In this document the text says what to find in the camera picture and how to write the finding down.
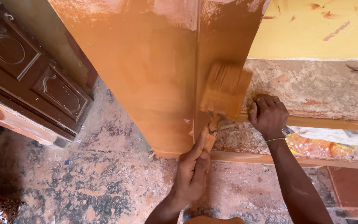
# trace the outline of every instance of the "fingernail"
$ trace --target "fingernail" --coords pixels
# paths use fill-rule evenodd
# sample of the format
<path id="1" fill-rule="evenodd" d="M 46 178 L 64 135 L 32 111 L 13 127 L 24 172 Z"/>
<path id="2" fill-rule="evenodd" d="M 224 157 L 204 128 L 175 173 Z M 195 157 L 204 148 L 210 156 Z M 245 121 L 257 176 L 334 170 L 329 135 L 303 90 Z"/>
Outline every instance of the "fingernail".
<path id="1" fill-rule="evenodd" d="M 206 151 L 202 151 L 200 158 L 201 159 L 206 159 L 206 157 L 208 156 L 208 153 Z"/>

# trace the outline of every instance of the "brown wooden door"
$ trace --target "brown wooden door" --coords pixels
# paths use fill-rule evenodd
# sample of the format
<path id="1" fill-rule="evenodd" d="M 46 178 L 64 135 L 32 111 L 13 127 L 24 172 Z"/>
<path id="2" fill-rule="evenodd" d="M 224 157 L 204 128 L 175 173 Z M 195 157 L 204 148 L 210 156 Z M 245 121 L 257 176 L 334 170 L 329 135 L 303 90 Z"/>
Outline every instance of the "brown wooden door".
<path id="1" fill-rule="evenodd" d="M 2 5 L 0 89 L 73 133 L 93 103 Z"/>

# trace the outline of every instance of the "thread bracelet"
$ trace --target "thread bracelet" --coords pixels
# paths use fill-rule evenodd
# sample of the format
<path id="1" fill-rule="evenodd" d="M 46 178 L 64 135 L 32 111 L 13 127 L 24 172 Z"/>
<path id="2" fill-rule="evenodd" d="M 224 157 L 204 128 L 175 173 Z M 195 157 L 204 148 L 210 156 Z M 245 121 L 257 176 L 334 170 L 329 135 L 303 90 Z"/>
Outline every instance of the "thread bracelet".
<path id="1" fill-rule="evenodd" d="M 281 140 L 281 139 L 285 139 L 286 137 L 283 138 L 275 138 L 275 139 L 271 139 L 271 140 L 267 140 L 265 141 L 266 143 L 271 142 L 271 141 L 276 141 L 276 140 Z"/>

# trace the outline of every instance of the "hand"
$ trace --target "hand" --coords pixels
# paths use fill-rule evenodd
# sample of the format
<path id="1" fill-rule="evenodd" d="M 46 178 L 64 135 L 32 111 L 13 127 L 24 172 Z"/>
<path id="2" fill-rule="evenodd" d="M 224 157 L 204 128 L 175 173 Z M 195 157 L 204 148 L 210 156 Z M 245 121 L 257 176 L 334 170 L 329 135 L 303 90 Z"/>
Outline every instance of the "hand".
<path id="1" fill-rule="evenodd" d="M 258 96 L 249 111 L 249 122 L 266 141 L 284 137 L 281 129 L 285 126 L 287 118 L 288 111 L 277 96 Z"/>
<path id="2" fill-rule="evenodd" d="M 203 151 L 207 133 L 207 131 L 202 131 L 192 149 L 179 156 L 175 182 L 169 193 L 175 201 L 177 209 L 182 210 L 191 202 L 199 199 L 205 191 L 206 174 L 211 161 L 209 153 Z"/>

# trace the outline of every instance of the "yellow wall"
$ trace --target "yellow wall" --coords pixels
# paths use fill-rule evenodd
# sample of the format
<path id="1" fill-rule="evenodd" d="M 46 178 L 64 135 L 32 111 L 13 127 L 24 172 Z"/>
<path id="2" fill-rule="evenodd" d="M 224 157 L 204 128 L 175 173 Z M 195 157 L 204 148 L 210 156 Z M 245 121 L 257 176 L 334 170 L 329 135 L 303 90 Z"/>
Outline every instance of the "yellow wall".
<path id="1" fill-rule="evenodd" d="M 271 0 L 248 58 L 358 59 L 358 0 Z"/>

